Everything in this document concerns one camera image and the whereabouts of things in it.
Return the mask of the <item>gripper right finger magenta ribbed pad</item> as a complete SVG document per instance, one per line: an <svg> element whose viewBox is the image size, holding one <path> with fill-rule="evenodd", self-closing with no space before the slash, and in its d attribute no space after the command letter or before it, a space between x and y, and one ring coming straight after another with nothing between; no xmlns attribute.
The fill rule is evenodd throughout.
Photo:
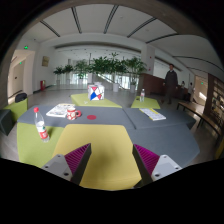
<svg viewBox="0 0 224 224"><path fill-rule="evenodd" d="M168 155L159 156L137 144L133 145L132 154L141 176L137 186L148 185L181 170L181 167Z"/></svg>

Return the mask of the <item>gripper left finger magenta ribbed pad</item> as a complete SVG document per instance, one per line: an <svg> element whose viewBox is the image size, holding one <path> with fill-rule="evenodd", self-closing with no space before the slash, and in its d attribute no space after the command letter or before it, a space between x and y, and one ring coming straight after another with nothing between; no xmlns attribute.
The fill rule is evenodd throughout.
<svg viewBox="0 0 224 224"><path fill-rule="evenodd" d="M57 154L42 169L79 185L91 153L91 144L88 143L66 155Z"/></svg>

